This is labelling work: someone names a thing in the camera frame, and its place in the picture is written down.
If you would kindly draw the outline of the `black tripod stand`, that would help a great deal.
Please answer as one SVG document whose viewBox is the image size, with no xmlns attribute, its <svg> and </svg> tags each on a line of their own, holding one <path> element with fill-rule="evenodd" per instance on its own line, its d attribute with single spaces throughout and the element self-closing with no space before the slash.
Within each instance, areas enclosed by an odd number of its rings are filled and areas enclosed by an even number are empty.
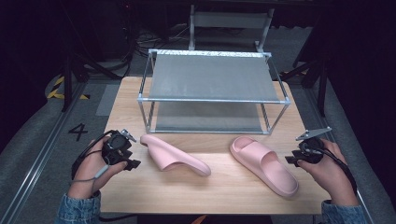
<svg viewBox="0 0 396 224">
<path fill-rule="evenodd" d="M 280 79 L 286 81 L 292 77 L 297 76 L 305 72 L 304 78 L 301 81 L 301 85 L 305 89 L 311 89 L 316 82 L 318 82 L 318 99 L 317 107 L 319 114 L 325 116 L 325 96 L 327 89 L 327 69 L 326 69 L 326 58 L 319 56 L 314 60 L 304 63 L 300 66 L 295 67 L 289 72 L 281 72 Z"/>
<path fill-rule="evenodd" d="M 110 79 L 121 79 L 120 76 L 117 76 L 110 70 L 104 68 L 99 63 L 88 59 L 77 53 L 68 53 L 64 59 L 64 106 L 62 111 L 65 112 L 73 102 L 73 88 L 72 88 L 72 77 L 75 77 L 78 82 L 87 82 L 89 76 L 86 72 L 86 68 L 84 65 L 89 65 L 92 69 L 98 71 L 101 74 L 104 74 L 106 77 Z"/>
</svg>

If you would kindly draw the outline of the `pink slipper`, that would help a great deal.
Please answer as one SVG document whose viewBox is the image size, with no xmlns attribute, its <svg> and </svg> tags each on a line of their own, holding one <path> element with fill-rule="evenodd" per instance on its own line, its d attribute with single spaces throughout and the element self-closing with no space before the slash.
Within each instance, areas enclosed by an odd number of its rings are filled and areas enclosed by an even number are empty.
<svg viewBox="0 0 396 224">
<path fill-rule="evenodd" d="M 289 198 L 298 191 L 296 177 L 269 147 L 249 136 L 240 136 L 233 140 L 230 151 L 237 161 L 276 194 Z"/>
<path fill-rule="evenodd" d="M 211 169 L 206 163 L 152 134 L 142 135 L 140 144 L 148 148 L 148 154 L 161 171 L 170 171 L 183 165 L 200 176 L 211 175 Z"/>
</svg>

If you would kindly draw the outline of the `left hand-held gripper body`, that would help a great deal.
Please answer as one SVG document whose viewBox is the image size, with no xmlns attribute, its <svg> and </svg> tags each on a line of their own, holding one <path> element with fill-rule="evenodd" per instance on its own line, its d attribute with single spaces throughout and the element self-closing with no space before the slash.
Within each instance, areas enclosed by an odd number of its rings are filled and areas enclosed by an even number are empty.
<svg viewBox="0 0 396 224">
<path fill-rule="evenodd" d="M 132 146 L 131 142 L 135 142 L 135 139 L 127 130 L 110 130 L 110 136 L 102 149 L 103 159 L 110 165 L 121 161 L 127 162 L 132 156 L 132 152 L 129 151 Z"/>
</svg>

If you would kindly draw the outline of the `metal shoe rack grey shelves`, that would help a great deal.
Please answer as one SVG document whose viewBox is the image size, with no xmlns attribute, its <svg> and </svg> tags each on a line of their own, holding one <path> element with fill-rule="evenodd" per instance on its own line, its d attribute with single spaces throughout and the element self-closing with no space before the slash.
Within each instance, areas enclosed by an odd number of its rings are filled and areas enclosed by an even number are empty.
<svg viewBox="0 0 396 224">
<path fill-rule="evenodd" d="M 290 98 L 269 52 L 151 49 L 137 102 L 147 133 L 270 134 Z"/>
</svg>

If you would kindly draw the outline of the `person's left hand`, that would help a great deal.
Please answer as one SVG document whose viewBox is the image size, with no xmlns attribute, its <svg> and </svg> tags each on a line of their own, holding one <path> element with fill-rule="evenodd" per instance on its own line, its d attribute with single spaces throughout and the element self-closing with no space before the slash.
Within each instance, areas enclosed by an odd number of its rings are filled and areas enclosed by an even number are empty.
<svg viewBox="0 0 396 224">
<path fill-rule="evenodd" d="M 84 159 L 72 181 L 67 196 L 74 199 L 90 199 L 91 196 L 101 189 L 109 179 L 121 172 L 127 165 L 126 161 L 109 165 L 108 168 L 98 177 L 96 175 L 103 170 L 106 162 L 102 158 L 99 149 L 103 147 L 106 137 L 97 142 L 89 151 L 89 155 Z"/>
</svg>

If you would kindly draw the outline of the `yellow black floor tape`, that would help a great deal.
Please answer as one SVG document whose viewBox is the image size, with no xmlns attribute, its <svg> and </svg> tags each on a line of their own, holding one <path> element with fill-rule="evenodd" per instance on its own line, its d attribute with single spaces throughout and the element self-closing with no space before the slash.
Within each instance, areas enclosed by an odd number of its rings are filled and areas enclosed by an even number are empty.
<svg viewBox="0 0 396 224">
<path fill-rule="evenodd" d="M 56 99 L 63 99 L 64 98 L 64 94 L 63 93 L 59 93 L 58 90 L 61 87 L 61 85 L 64 83 L 64 76 L 59 76 L 52 89 L 49 91 L 49 94 L 47 95 L 47 98 L 56 98 Z"/>
</svg>

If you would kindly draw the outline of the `person's right hand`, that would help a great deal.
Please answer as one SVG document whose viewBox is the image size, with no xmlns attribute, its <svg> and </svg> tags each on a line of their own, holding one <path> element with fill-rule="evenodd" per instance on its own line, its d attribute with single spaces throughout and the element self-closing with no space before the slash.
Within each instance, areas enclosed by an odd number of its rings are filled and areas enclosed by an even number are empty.
<svg viewBox="0 0 396 224">
<path fill-rule="evenodd" d="M 356 193 L 342 168 L 328 155 L 320 162 L 298 161 L 299 166 L 311 174 L 314 180 L 325 189 L 331 203 L 340 206 L 358 206 Z"/>
</svg>

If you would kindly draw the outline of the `grey metal frame stand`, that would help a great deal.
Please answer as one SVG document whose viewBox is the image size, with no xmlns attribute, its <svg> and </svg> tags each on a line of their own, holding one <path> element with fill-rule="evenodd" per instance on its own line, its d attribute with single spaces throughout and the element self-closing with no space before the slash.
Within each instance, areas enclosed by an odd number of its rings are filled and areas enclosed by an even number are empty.
<svg viewBox="0 0 396 224">
<path fill-rule="evenodd" d="M 191 5 L 190 11 L 190 41 L 189 50 L 195 50 L 195 28 L 238 28 L 261 29 L 259 40 L 255 41 L 258 52 L 264 52 L 264 43 L 268 35 L 275 10 L 270 8 L 265 13 L 239 13 L 239 12 L 209 12 L 199 11 Z"/>
</svg>

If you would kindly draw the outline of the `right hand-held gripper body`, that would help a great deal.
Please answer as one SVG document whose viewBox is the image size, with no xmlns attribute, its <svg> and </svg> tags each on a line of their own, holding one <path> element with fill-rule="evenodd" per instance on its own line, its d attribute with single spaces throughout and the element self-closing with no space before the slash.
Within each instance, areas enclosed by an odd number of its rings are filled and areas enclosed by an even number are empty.
<svg viewBox="0 0 396 224">
<path fill-rule="evenodd" d="M 322 129 L 306 130 L 296 138 L 296 140 L 301 141 L 301 143 L 298 145 L 298 150 L 292 151 L 293 156 L 299 157 L 300 160 L 309 163 L 320 162 L 324 154 L 324 144 L 319 136 L 329 132 L 331 129 L 331 127 L 326 127 Z"/>
</svg>

